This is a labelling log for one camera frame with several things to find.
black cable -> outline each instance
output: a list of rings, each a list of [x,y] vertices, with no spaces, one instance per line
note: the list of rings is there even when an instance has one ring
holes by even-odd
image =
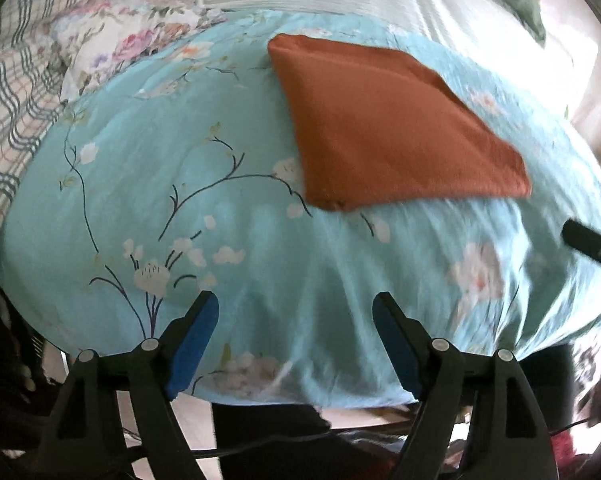
[[[574,426],[584,424],[585,422],[589,422],[590,420],[591,420],[590,416],[588,416],[587,418],[583,418],[583,420],[577,420],[576,422],[572,422],[571,424],[569,424],[568,426],[565,426],[564,428],[562,428],[560,430],[551,431],[549,433],[549,436],[556,436],[557,434],[563,433],[567,430],[571,430],[571,428],[573,428]]]
[[[142,439],[141,439],[140,435],[138,433],[136,433],[135,431],[128,430],[127,428],[122,428],[122,433],[123,433],[123,435],[128,436],[128,437],[132,438],[133,440],[136,440],[137,442],[142,444]]]
[[[334,434],[332,430],[324,431],[323,433],[314,433],[302,436],[287,436],[273,434],[265,436],[263,438],[252,440],[251,442],[240,444],[239,446],[228,447],[227,449],[192,449],[192,455],[196,459],[216,458],[242,453],[244,451],[248,451],[256,447],[264,446],[265,444],[270,444],[272,442],[311,442],[313,440],[318,440],[319,438],[324,438],[325,436],[330,436],[332,434]]]

white flower print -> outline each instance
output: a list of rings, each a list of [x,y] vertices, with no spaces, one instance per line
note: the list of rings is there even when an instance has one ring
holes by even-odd
[[[238,359],[230,359],[222,373],[213,377],[222,393],[242,399],[266,399],[280,392],[282,381],[290,371],[291,362],[280,365],[274,357],[256,359],[250,352],[244,352]]]
[[[464,259],[453,264],[449,275],[463,291],[456,307],[456,326],[482,301],[503,297],[504,282],[493,244],[468,243]]]
[[[393,34],[394,36],[409,36],[409,32],[407,32],[404,28],[398,27],[391,23],[387,28],[389,34]]]
[[[208,272],[202,277],[202,280],[198,280],[198,288],[200,290],[210,290],[210,288],[218,285],[218,281],[216,280],[216,276],[214,276],[211,272]]]
[[[191,241],[190,238],[177,238],[176,240],[174,240],[174,243],[172,244],[170,249],[174,253],[178,254],[191,251],[193,247],[194,243]]]
[[[302,184],[304,181],[302,166],[295,158],[279,160],[274,165],[274,176],[287,184]]]
[[[178,81],[165,81],[161,83],[153,90],[147,91],[144,88],[141,88],[136,93],[136,97],[141,99],[151,99],[152,97],[158,97],[162,95],[171,95],[178,88]]]
[[[331,31],[324,28],[301,28],[295,32],[290,32],[293,36],[309,36],[309,38],[328,38],[331,36]]]
[[[175,62],[183,61],[184,59],[203,59],[212,55],[212,51],[210,51],[212,46],[213,42],[211,41],[190,43],[171,54],[167,59]]]
[[[90,142],[80,149],[80,163],[89,164],[96,160],[96,153],[98,153],[98,146]]]
[[[500,107],[489,92],[476,92],[469,89],[469,98],[474,104],[484,108],[491,115],[506,115],[505,110]]]
[[[134,260],[136,260],[137,262],[141,261],[144,253],[145,251],[143,251],[142,245],[136,247],[134,249]]]
[[[389,224],[376,215],[371,215],[369,223],[371,223],[374,236],[378,238],[378,241],[383,244],[388,244],[391,240],[391,229],[389,228]]]
[[[157,259],[148,261],[144,267],[134,272],[134,283],[140,289],[153,294],[158,299],[167,294],[169,270],[158,263]]]
[[[209,230],[216,228],[216,219],[212,215],[207,215],[202,218],[205,222],[205,227]]]
[[[205,260],[202,249],[192,249],[187,253],[187,258],[189,258],[189,261],[196,267],[207,267],[207,260]]]
[[[134,240],[132,240],[131,238],[127,238],[122,243],[122,248],[125,249],[125,252],[122,253],[123,258],[129,258],[134,252]]]
[[[216,254],[212,255],[212,260],[216,265],[239,264],[245,259],[245,250],[234,251],[231,247],[223,246]]]
[[[289,218],[300,218],[304,212],[305,208],[303,208],[302,204],[292,203],[287,206],[287,216]]]

bed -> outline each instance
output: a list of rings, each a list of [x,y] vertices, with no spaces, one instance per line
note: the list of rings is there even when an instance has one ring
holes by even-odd
[[[49,341],[127,351],[209,289],[220,321],[188,393],[356,407],[413,400],[373,328],[383,290],[464,351],[520,359],[601,327],[601,269],[560,239],[568,218],[601,232],[601,169],[565,118],[588,79],[551,29],[494,0],[202,1],[2,7],[0,285]],[[532,195],[308,205],[267,54],[283,33],[436,70]]]

floral pillow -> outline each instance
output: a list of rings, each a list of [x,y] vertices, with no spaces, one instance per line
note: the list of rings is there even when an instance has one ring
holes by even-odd
[[[93,91],[136,60],[224,21],[200,0],[88,0],[43,25],[39,40],[66,70],[61,100]]]

blue gripper pad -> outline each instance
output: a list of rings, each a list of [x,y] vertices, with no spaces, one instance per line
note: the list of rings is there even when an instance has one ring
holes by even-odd
[[[191,384],[200,359],[218,324],[218,298],[210,292],[203,291],[201,295],[203,294],[208,294],[207,301],[187,331],[171,362],[171,377],[165,384],[165,394],[169,400],[174,400],[179,392],[185,391]]]
[[[382,339],[400,384],[416,399],[420,399],[423,385],[419,378],[418,358],[396,319],[396,316],[405,317],[405,315],[399,310],[391,296],[387,294],[395,308],[391,308],[385,302],[384,296],[385,294],[376,296],[371,308],[376,331]]]

